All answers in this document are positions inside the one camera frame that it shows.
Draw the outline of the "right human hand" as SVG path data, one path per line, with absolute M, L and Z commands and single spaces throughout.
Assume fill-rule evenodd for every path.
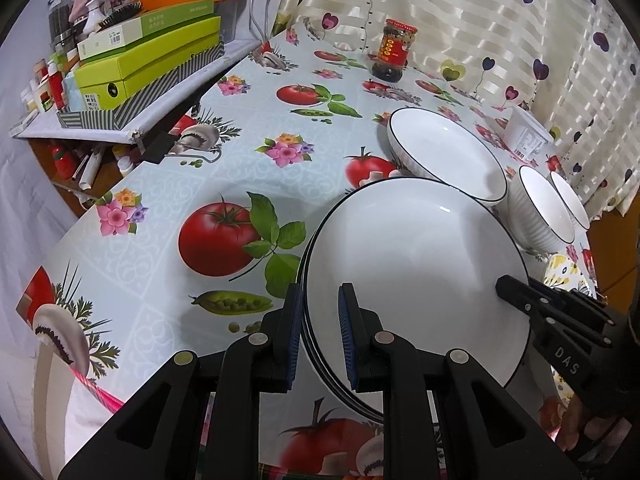
M 563 452 L 573 451 L 581 437 L 599 441 L 588 455 L 596 463 L 608 463 L 622 446 L 632 425 L 624 418 L 601 418 L 588 414 L 585 405 L 575 394 L 562 416 L 555 443 Z

